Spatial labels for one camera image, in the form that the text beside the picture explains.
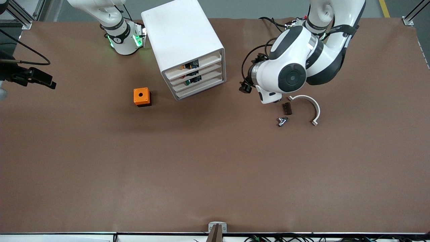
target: white curved bracket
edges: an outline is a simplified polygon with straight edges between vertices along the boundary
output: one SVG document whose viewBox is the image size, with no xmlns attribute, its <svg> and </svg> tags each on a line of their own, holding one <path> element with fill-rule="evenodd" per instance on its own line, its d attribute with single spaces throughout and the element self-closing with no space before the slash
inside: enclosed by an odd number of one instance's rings
<svg viewBox="0 0 430 242">
<path fill-rule="evenodd" d="M 306 96 L 306 95 L 297 95 L 295 97 L 292 97 L 292 96 L 288 97 L 288 99 L 290 101 L 293 101 L 294 99 L 299 99 L 299 98 L 306 99 L 306 100 L 308 100 L 309 102 L 311 102 L 314 105 L 315 110 L 316 110 L 316 117 L 312 120 L 312 124 L 314 126 L 318 125 L 318 122 L 316 120 L 319 118 L 319 115 L 321 113 L 321 108 L 319 108 L 319 104 L 315 101 L 315 99 L 313 99 L 310 96 Z"/>
</svg>

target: green led light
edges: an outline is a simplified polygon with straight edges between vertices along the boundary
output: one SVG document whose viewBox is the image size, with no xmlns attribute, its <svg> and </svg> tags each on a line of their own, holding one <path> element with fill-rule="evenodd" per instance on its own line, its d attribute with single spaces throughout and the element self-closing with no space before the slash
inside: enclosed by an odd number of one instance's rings
<svg viewBox="0 0 430 242">
<path fill-rule="evenodd" d="M 109 40 L 109 42 L 111 43 L 111 47 L 114 48 L 114 44 L 112 43 L 111 38 L 109 37 L 109 35 L 107 36 L 107 39 Z"/>
<path fill-rule="evenodd" d="M 141 38 L 139 36 L 133 35 L 133 39 L 135 40 L 137 47 L 142 46 L 142 41 L 140 40 Z"/>
</svg>

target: wires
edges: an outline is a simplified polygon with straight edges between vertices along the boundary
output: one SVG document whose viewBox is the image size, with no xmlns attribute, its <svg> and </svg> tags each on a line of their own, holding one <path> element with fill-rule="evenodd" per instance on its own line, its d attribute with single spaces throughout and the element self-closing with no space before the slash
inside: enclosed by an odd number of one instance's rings
<svg viewBox="0 0 430 242">
<path fill-rule="evenodd" d="M 250 236 L 250 237 L 248 237 L 248 238 L 246 238 L 243 242 L 248 242 L 249 241 L 249 239 L 251 239 L 251 241 L 250 242 L 254 242 L 254 241 L 259 241 L 259 242 L 261 242 L 261 241 L 265 241 L 265 242 L 272 242 L 270 239 L 268 239 L 267 237 L 261 237 L 261 236 L 256 236 L 256 235 L 253 235 L 253 236 Z"/>
<path fill-rule="evenodd" d="M 268 21 L 270 21 L 272 24 L 274 24 L 275 26 L 276 26 L 276 28 L 279 30 L 279 32 L 281 32 L 282 33 L 282 30 L 279 28 L 279 27 L 283 27 L 283 28 L 285 28 L 285 25 L 282 25 L 282 24 L 280 24 L 280 23 L 277 23 L 277 22 L 275 22 L 275 19 L 274 18 L 268 18 L 268 17 L 261 17 L 261 18 L 258 18 L 258 19 L 266 19 L 266 20 L 268 20 Z"/>
<path fill-rule="evenodd" d="M 397 236 L 397 235 L 392 235 L 392 234 L 390 234 L 390 235 L 381 235 L 381 236 L 379 236 L 378 238 L 376 238 L 376 239 L 373 239 L 373 241 L 377 241 L 378 239 L 381 239 L 381 238 L 386 238 L 386 239 L 397 239 L 399 242 L 408 242 L 408 241 L 411 241 L 410 239 L 408 239 L 408 238 L 404 238 L 404 237 L 401 237 L 401 236 Z"/>
<path fill-rule="evenodd" d="M 242 67 L 241 67 L 241 71 L 242 71 L 242 77 L 243 77 L 243 81 L 246 82 L 246 84 L 248 84 L 251 87 L 255 87 L 254 84 L 249 83 L 246 78 L 245 75 L 243 73 L 243 66 L 245 65 L 246 60 L 248 59 L 248 57 L 252 54 L 252 52 L 256 51 L 257 49 L 263 48 L 263 47 L 267 47 L 267 46 L 272 46 L 272 44 L 263 44 L 263 45 L 259 45 L 257 47 L 255 47 L 254 49 L 252 49 L 245 57 L 245 59 L 242 62 Z"/>
<path fill-rule="evenodd" d="M 267 54 L 267 47 L 268 47 L 268 44 L 271 42 L 271 41 L 273 41 L 273 40 L 275 40 L 275 39 L 277 39 L 278 37 L 275 37 L 275 38 L 271 38 L 271 39 L 269 39 L 269 41 L 266 43 L 266 46 L 264 46 L 264 53 L 266 54 L 266 56 L 269 56 L 268 54 Z"/>
<path fill-rule="evenodd" d="M 129 15 L 130 20 L 132 20 L 132 17 L 130 15 L 129 11 L 127 10 L 127 7 L 125 6 L 125 4 L 124 4 L 124 9 L 126 10 L 127 14 Z"/>
<path fill-rule="evenodd" d="M 127 10 L 127 8 L 126 8 L 126 6 L 125 5 L 123 5 L 124 6 L 124 9 L 126 10 L 126 12 L 127 12 L 127 14 L 129 15 L 129 17 L 128 18 L 126 18 L 126 17 L 124 17 L 125 19 L 127 19 L 127 20 L 130 20 L 130 21 L 132 21 L 132 17 L 130 16 L 130 13 L 129 13 L 129 11 Z M 114 5 L 114 7 L 120 12 L 120 13 L 123 13 L 124 11 L 122 11 L 122 10 L 120 10 L 116 5 Z"/>
<path fill-rule="evenodd" d="M 11 38 L 12 40 L 14 40 L 15 42 L 19 43 L 20 45 L 24 46 L 25 48 L 31 50 L 32 52 L 34 52 L 35 54 L 37 54 L 38 56 L 42 57 L 44 60 L 46 60 L 46 63 L 39 63 L 39 62 L 30 62 L 30 61 L 22 61 L 20 60 L 19 63 L 22 64 L 30 64 L 30 65 L 50 65 L 51 62 L 48 60 L 48 58 L 46 58 L 45 56 L 43 56 L 42 54 L 40 54 L 39 52 L 35 51 L 34 49 L 32 49 L 31 47 L 29 47 L 28 45 L 22 43 L 21 41 L 15 39 L 14 37 L 10 36 L 8 33 L 4 32 L 3 30 L 0 29 L 0 32 L 2 32 L 4 35 L 6 35 L 7 37 Z"/>
</svg>

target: black cable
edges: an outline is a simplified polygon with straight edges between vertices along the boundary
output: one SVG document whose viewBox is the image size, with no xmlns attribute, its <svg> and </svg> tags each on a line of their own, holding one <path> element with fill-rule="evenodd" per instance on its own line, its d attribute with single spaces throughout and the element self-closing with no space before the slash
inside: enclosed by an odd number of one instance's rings
<svg viewBox="0 0 430 242">
<path fill-rule="evenodd" d="M 22 61 L 22 60 L 20 60 L 19 63 L 30 64 L 30 65 L 50 65 L 51 64 L 51 62 L 48 60 L 48 58 L 46 58 L 45 56 L 43 56 L 39 52 L 35 51 L 34 49 L 32 49 L 31 47 L 29 47 L 28 45 L 26 45 L 26 44 L 22 43 L 21 41 L 15 39 L 14 37 L 10 36 L 8 33 L 4 32 L 1 29 L 0 29 L 0 32 L 2 32 L 4 35 L 6 35 L 7 37 L 11 38 L 15 42 L 19 43 L 20 45 L 24 46 L 25 48 L 31 50 L 32 52 L 34 52 L 38 56 L 42 57 L 44 60 L 46 60 L 46 63 L 38 63 L 38 62 L 30 62 L 30 61 Z"/>
<path fill-rule="evenodd" d="M 275 236 L 274 242 L 283 242 L 283 238 L 281 236 Z"/>
<path fill-rule="evenodd" d="M 124 11 L 122 11 L 122 10 L 120 10 L 116 5 L 114 5 L 114 7 L 122 14 Z"/>
<path fill-rule="evenodd" d="M 420 12 L 421 12 L 421 10 L 423 10 L 425 7 L 427 7 L 427 5 L 429 5 L 429 3 L 430 2 L 428 2 L 428 3 L 426 3 L 426 5 L 424 5 L 424 7 L 422 7 L 414 16 L 412 16 L 412 18 L 411 19 L 413 19 L 413 18 L 415 18 L 415 16 L 417 15 L 417 14 L 419 14 Z"/>
<path fill-rule="evenodd" d="M 404 237 L 401 237 L 401 236 L 397 236 L 397 235 L 392 235 L 392 234 L 390 234 L 390 235 L 381 235 L 381 236 L 379 236 L 378 238 L 376 238 L 376 239 L 374 239 L 373 241 L 377 241 L 378 239 L 381 239 L 381 238 L 390 238 L 390 239 L 397 239 L 397 240 L 399 240 L 400 242 L 404 242 L 405 240 L 406 240 L 406 238 L 404 238 Z"/>
<path fill-rule="evenodd" d="M 247 60 L 247 59 L 248 59 L 248 57 L 252 54 L 252 52 L 256 51 L 256 50 L 257 50 L 257 49 L 259 49 L 259 48 L 265 47 L 265 46 L 266 46 L 266 45 L 265 45 L 265 44 L 263 44 L 263 45 L 259 45 L 259 46 L 255 47 L 254 49 L 252 49 L 252 50 L 251 50 L 251 51 L 246 55 L 245 59 L 244 59 L 244 60 L 243 60 L 243 62 L 242 62 L 241 71 L 242 71 L 243 81 L 244 81 L 246 84 L 248 84 L 249 86 L 251 86 L 251 87 L 255 87 L 255 85 L 253 85 L 253 84 L 249 83 L 249 82 L 246 80 L 245 75 L 244 75 L 244 73 L 243 73 L 243 66 L 245 65 L 246 60 Z"/>
<path fill-rule="evenodd" d="M 274 24 L 274 25 L 277 25 L 277 26 L 279 26 L 279 27 L 285 27 L 285 25 L 282 25 L 282 24 L 280 24 L 280 23 L 277 23 L 277 22 L 275 22 L 275 20 L 274 20 L 274 18 L 268 18 L 268 17 L 261 17 L 261 18 L 258 18 L 258 19 L 266 19 L 266 20 L 269 20 L 272 24 Z"/>
<path fill-rule="evenodd" d="M 258 19 L 266 19 L 266 20 L 269 20 L 272 24 L 274 24 L 274 25 L 276 26 L 276 28 L 277 28 L 280 32 L 282 32 L 282 30 L 281 30 L 279 27 L 284 27 L 284 28 L 285 28 L 285 25 L 282 25 L 282 24 L 280 24 L 280 23 L 275 22 L 275 19 L 274 19 L 274 18 L 270 19 L 270 18 L 268 18 L 268 17 L 261 17 L 261 18 L 258 18 Z"/>
<path fill-rule="evenodd" d="M 300 234 L 298 234 L 298 236 L 302 237 L 305 241 L 308 241 L 308 239 L 310 239 L 312 242 L 315 242 L 313 239 L 311 239 L 311 238 L 310 238 L 310 237 L 308 237 L 308 236 L 300 235 Z"/>
<path fill-rule="evenodd" d="M 269 39 L 269 41 L 266 43 L 266 46 L 264 46 L 264 53 L 266 54 L 266 56 L 269 56 L 268 54 L 267 54 L 267 46 L 268 46 L 268 44 L 272 41 L 272 40 L 275 40 L 275 39 L 277 39 L 278 37 L 275 37 L 275 38 L 271 38 L 271 39 Z"/>
<path fill-rule="evenodd" d="M 293 240 L 298 240 L 298 241 L 300 241 L 300 242 L 302 242 L 301 240 L 299 240 L 297 237 L 294 237 L 294 238 L 292 238 L 292 239 L 289 239 L 289 240 L 286 240 L 286 239 L 284 239 L 284 238 L 282 238 L 282 240 L 284 241 L 284 242 L 291 242 L 291 241 L 293 241 Z"/>
<path fill-rule="evenodd" d="M 125 5 L 125 4 L 124 4 L 124 9 L 126 10 L 127 14 L 129 15 L 130 20 L 132 20 L 132 17 L 131 17 L 131 15 L 130 15 L 129 11 L 127 10 L 127 7 L 126 7 L 126 5 Z"/>
<path fill-rule="evenodd" d="M 282 30 L 278 27 L 278 23 L 275 22 L 274 18 L 272 18 L 272 21 L 275 23 L 275 27 L 279 30 L 279 32 L 282 33 Z"/>
<path fill-rule="evenodd" d="M 412 14 L 413 11 L 415 11 L 415 9 L 417 9 L 425 0 L 422 0 L 417 6 L 415 6 L 414 9 L 412 9 L 412 11 L 410 13 L 408 13 L 408 15 L 406 15 L 405 19 L 407 19 L 409 17 L 409 15 Z"/>
</svg>

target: white plastic part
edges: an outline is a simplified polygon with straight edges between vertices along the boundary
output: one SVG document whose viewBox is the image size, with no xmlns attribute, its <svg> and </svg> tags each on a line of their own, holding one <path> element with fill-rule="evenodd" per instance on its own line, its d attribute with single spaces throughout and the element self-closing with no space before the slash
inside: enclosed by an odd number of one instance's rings
<svg viewBox="0 0 430 242">
<path fill-rule="evenodd" d="M 141 16 L 160 72 L 176 100 L 226 81 L 224 47 L 197 0 L 175 0 Z M 198 68 L 182 67 L 195 60 Z M 200 81 L 189 83 L 199 76 Z"/>
<path fill-rule="evenodd" d="M 271 102 L 277 102 L 282 99 L 282 93 L 268 92 L 262 89 L 260 86 L 256 85 L 255 88 L 260 96 L 261 103 L 268 104 Z"/>
<path fill-rule="evenodd" d="M 303 99 L 309 100 L 309 101 L 314 105 L 315 110 L 316 110 L 316 116 L 315 116 L 315 118 L 312 120 L 312 124 L 313 124 L 314 126 L 317 126 L 317 125 L 318 125 L 317 119 L 319 118 L 319 115 L 320 115 L 320 113 L 321 113 L 321 108 L 319 107 L 319 104 L 316 102 L 316 100 L 315 100 L 315 99 L 313 99 L 313 98 L 312 98 L 312 97 L 310 97 L 310 96 L 306 96 L 306 95 L 297 95 L 297 96 L 295 96 L 295 97 L 292 97 L 292 96 L 289 96 L 289 97 L 288 97 L 288 99 L 289 99 L 290 101 L 293 101 L 293 100 L 298 99 L 298 98 L 303 98 Z"/>
</svg>

